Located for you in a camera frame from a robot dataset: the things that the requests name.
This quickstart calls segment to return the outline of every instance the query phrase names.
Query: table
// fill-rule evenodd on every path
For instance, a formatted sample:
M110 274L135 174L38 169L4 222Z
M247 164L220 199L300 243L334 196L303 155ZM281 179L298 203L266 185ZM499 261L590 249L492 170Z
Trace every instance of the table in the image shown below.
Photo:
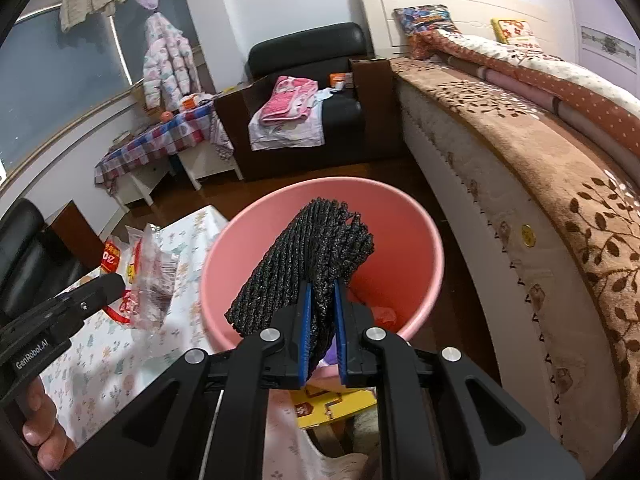
M71 348L42 374L58 419L77 446L190 348L213 353L201 321L199 285L208 249L227 220L206 206L161 231L162 249L179 254L175 292L162 330L149 336L98 312L72 337ZM100 275L92 270L69 289ZM264 445L267 480L355 480L366 455L323 456L298 429L286 391L270 392Z
M136 199L144 198L147 204L152 205L149 193L161 176L170 171L167 161L169 155L177 154L180 157L188 177L198 190L200 184L197 179L208 174L235 170L238 179L242 179L232 153L232 146L214 104L208 102L177 114L167 123L153 126L105 155L95 167L94 184L105 187L110 194L116 194L116 181L122 178L125 180L123 186L139 192L140 196L135 196ZM147 172L147 175L144 169L150 164L157 166L155 170L166 170L156 171L156 174ZM122 199L123 203L130 202L127 197Z

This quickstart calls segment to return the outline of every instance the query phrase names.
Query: white headboard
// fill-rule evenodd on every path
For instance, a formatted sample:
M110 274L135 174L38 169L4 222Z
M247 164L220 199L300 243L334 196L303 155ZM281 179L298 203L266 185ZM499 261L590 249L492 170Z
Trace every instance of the white headboard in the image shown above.
M398 57L409 52L406 36L393 16L394 9L443 4L463 34L495 40L491 18L527 20L540 46L557 55L556 35L548 12L522 0L362 0L377 56Z

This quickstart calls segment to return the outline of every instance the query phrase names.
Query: human hand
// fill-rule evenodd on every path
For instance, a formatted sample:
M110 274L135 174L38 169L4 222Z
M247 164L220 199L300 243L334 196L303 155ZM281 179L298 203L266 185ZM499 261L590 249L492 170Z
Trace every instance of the human hand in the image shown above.
M76 445L56 419L56 405L45 393L40 378L27 388L27 404L33 414L22 427L24 439L32 446L40 447L40 466L46 471L54 471L76 450Z

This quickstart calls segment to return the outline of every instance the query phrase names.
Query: pink bucket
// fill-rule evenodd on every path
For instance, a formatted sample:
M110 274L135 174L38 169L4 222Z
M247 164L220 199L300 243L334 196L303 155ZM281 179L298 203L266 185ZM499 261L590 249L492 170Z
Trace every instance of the pink bucket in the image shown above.
M375 252L353 275L350 289L368 306L392 308L399 335L409 340L438 297L444 254L438 230L413 198L366 178L334 176L287 186L252 203L218 235L207 256L200 284L202 315L216 351L241 337L224 313L280 232L316 197L346 202L362 215L373 234ZM337 365L319 367L310 382L341 391Z

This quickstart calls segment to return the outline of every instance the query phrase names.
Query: pillow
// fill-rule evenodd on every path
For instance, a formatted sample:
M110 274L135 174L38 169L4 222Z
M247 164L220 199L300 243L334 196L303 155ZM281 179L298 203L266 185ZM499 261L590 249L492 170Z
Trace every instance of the pillow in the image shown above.
M528 50L542 52L538 40L533 35L533 30L529 22L524 20L498 20L492 18L491 24L494 26L495 37L500 43L507 43L513 46L521 46Z
M411 55L414 59L425 60L434 54L434 49L430 48L428 43L425 43L418 36L419 32L438 29L460 32L451 21L449 9L444 5L405 7L404 9L394 9L394 14L407 35Z

